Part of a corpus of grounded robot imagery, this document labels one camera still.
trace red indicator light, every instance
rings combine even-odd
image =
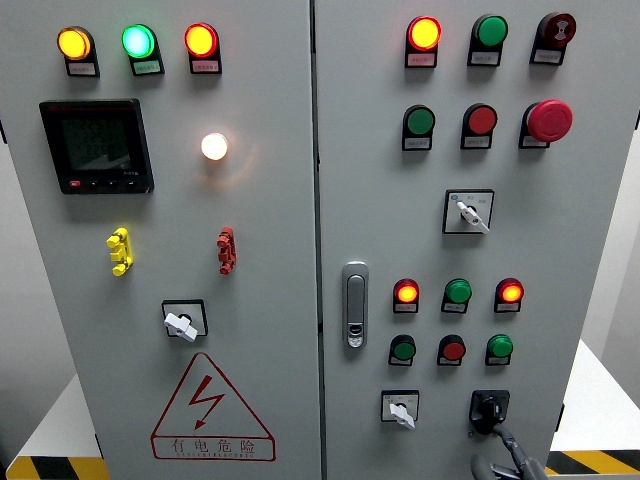
[[[527,128],[536,140],[555,142],[564,137],[573,124],[571,107],[561,100],[550,99],[535,105],[529,112]]]
[[[507,278],[498,284],[498,297],[505,303],[516,303],[524,297],[524,287],[515,278]]]
[[[433,17],[418,17],[411,22],[408,40],[416,50],[428,51],[438,45],[442,27]]]
[[[484,135],[493,130],[498,123],[498,115],[488,106],[476,108],[469,116],[469,128],[476,135]]]
[[[218,48],[218,35],[211,25],[194,23],[184,33],[184,43],[191,55],[206,58]]]
[[[402,303],[415,303],[419,292],[418,284],[413,280],[401,280],[394,289],[394,295]]]

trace yellow terminal connector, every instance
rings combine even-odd
[[[129,242],[129,232],[120,227],[107,239],[107,246],[113,251],[109,254],[112,262],[117,265],[111,270],[116,277],[124,275],[133,265],[133,253]]]

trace yellow indicator light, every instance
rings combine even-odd
[[[432,17],[418,17],[409,26],[409,42],[418,50],[431,50],[441,34],[440,23]]]
[[[418,297],[418,290],[413,285],[405,285],[398,290],[398,300],[403,303],[413,303]]]
[[[502,291],[505,302],[517,302],[522,298],[522,288],[519,285],[509,285]]]
[[[58,33],[58,48],[69,60],[83,60],[91,53],[91,41],[80,27],[67,27]]]
[[[218,36],[210,25],[194,23],[187,28],[184,43],[194,57],[208,57],[218,47]]]
[[[229,144],[221,133],[210,133],[202,139],[202,153],[211,160],[221,160],[227,154]]]

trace emergency stop button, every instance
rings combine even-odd
[[[544,100],[531,105],[523,116],[520,148],[549,148],[563,138],[573,124],[573,112],[565,102]]]

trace lightning bolt symbol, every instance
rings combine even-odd
[[[203,425],[206,424],[204,419],[209,416],[209,414],[213,411],[213,409],[216,408],[216,405],[218,405],[218,403],[220,403],[220,400],[222,400],[222,397],[224,397],[224,393],[223,393],[221,395],[214,395],[213,397],[198,398],[200,396],[200,394],[202,392],[204,392],[204,389],[207,388],[209,383],[211,383],[211,380],[212,380],[212,378],[211,378],[210,375],[205,376],[204,379],[202,380],[202,383],[200,383],[200,386],[198,387],[198,390],[196,390],[196,393],[193,395],[193,398],[191,398],[191,401],[189,402],[189,405],[197,405],[199,403],[213,401],[213,403],[211,404],[211,407],[209,407],[209,410],[207,410],[207,413],[205,413],[204,417],[202,417],[200,420],[196,421],[196,426],[194,427],[194,430],[197,430],[197,429],[199,429],[200,427],[202,427]]]

